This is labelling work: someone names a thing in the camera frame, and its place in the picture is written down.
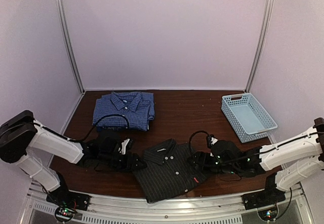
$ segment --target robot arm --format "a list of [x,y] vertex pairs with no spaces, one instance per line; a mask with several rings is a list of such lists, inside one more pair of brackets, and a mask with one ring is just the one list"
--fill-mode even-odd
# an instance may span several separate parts
[[207,146],[211,149],[210,154],[196,152],[188,162],[201,171],[214,174],[255,177],[298,160],[288,169],[270,175],[265,190],[243,195],[246,209],[258,208],[285,200],[285,191],[291,186],[324,169],[324,119],[316,119],[314,127],[291,139],[246,152],[241,152],[233,142],[217,140],[212,135],[207,136]]
[[110,131],[102,131],[97,139],[87,143],[78,142],[43,126],[28,110],[0,127],[0,158],[17,165],[38,181],[48,194],[49,202],[81,210],[87,209],[89,196],[69,191],[63,176],[43,166],[32,148],[82,167],[100,162],[119,171],[132,171],[146,167],[137,154],[128,152],[132,143],[131,139],[121,142],[119,136]]

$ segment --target plastic basket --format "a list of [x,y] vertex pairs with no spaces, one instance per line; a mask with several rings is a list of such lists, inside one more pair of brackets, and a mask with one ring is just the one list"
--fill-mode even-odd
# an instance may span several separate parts
[[252,94],[223,96],[222,111],[242,143],[268,137],[278,127]]

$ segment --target lavender wall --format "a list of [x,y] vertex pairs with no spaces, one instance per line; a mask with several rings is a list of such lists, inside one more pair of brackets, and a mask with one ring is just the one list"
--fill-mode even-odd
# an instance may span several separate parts
[[265,0],[64,0],[86,89],[244,89]]
[[[275,0],[252,93],[278,123],[277,141],[324,117],[324,0]],[[315,223],[323,223],[324,172],[302,182]]]
[[[60,131],[79,97],[55,0],[0,0],[0,124],[30,109]],[[50,155],[41,153],[46,163]],[[17,223],[29,178],[0,161],[1,223]]]

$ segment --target black cable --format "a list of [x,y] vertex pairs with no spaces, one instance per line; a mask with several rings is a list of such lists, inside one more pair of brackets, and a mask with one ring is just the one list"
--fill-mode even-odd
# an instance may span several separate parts
[[91,132],[97,127],[97,125],[99,124],[99,122],[105,118],[108,118],[108,117],[113,117],[113,116],[117,116],[117,117],[122,117],[125,119],[126,123],[127,123],[127,129],[130,128],[130,123],[128,121],[128,119],[121,115],[121,114],[109,114],[109,115],[105,115],[105,116],[102,116],[93,126],[92,128],[89,130],[89,132],[86,134],[85,137],[83,137],[82,139],[79,139],[79,140],[70,140],[71,142],[84,142],[88,137],[89,135],[91,134]]
[[127,123],[127,129],[129,129],[130,128],[130,123],[129,123],[129,121],[128,121],[128,119],[125,117],[125,116],[123,116],[123,115],[121,115],[121,114],[109,114],[109,115],[105,115],[105,116],[102,116],[92,127],[91,127],[91,129],[89,130],[89,132],[86,134],[86,136],[85,137],[83,137],[82,139],[79,139],[79,140],[75,140],[75,139],[69,139],[68,137],[65,137],[65,136],[63,136],[63,135],[61,135],[61,134],[59,134],[59,133],[57,133],[57,132],[55,132],[54,130],[52,130],[52,129],[50,129],[50,128],[47,128],[46,126],[42,126],[42,125],[40,125],[40,124],[38,124],[38,123],[33,123],[34,125],[37,125],[37,126],[39,126],[39,127],[41,127],[41,128],[43,128],[43,129],[45,129],[45,130],[47,130],[47,131],[49,131],[50,133],[52,133],[52,134],[54,134],[54,135],[56,135],[56,136],[58,136],[58,137],[60,137],[60,138],[63,138],[63,139],[65,139],[65,140],[67,140],[67,141],[70,141],[70,142],[76,142],[76,143],[83,143],[88,137],[89,137],[89,135],[91,134],[91,132],[97,127],[97,125],[100,123],[100,121],[101,120],[103,120],[103,119],[105,119],[105,118],[108,118],[108,117],[113,117],[113,116],[117,116],[117,117],[121,117],[121,118],[123,118],[123,119],[125,119],[125,121],[126,121],[126,123]]
[[283,211],[283,213],[279,217],[277,217],[275,220],[278,220],[279,218],[282,218],[282,216],[287,212],[287,210],[288,210],[288,208],[289,208],[289,206],[290,206],[290,204],[292,202],[292,198],[293,198],[293,190],[292,190],[292,188],[290,188],[290,199],[289,199],[288,205],[285,208],[285,210]]
[[193,151],[192,151],[192,148],[191,148],[191,141],[192,141],[192,138],[193,138],[196,134],[198,134],[198,133],[205,133],[206,135],[208,135],[208,136],[210,137],[210,135],[208,134],[208,132],[205,131],[205,130],[198,130],[198,131],[192,133],[191,136],[190,136],[190,138],[189,138],[189,141],[188,141],[188,147],[189,147],[189,152],[190,152],[190,155],[191,155],[191,156],[193,155]]

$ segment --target striped shirt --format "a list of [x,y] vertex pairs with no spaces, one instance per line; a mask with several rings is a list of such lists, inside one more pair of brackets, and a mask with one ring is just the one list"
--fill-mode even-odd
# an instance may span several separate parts
[[[130,92],[112,93],[102,96],[96,102],[93,125],[105,115],[119,114],[127,118],[130,129],[148,130],[148,123],[154,119],[154,101],[152,93]],[[104,128],[126,128],[127,122],[122,117],[112,116],[102,119],[97,130]]]
[[189,156],[188,145],[177,145],[174,139],[144,150],[147,168],[133,171],[133,174],[148,203],[185,194],[207,179],[187,163]]

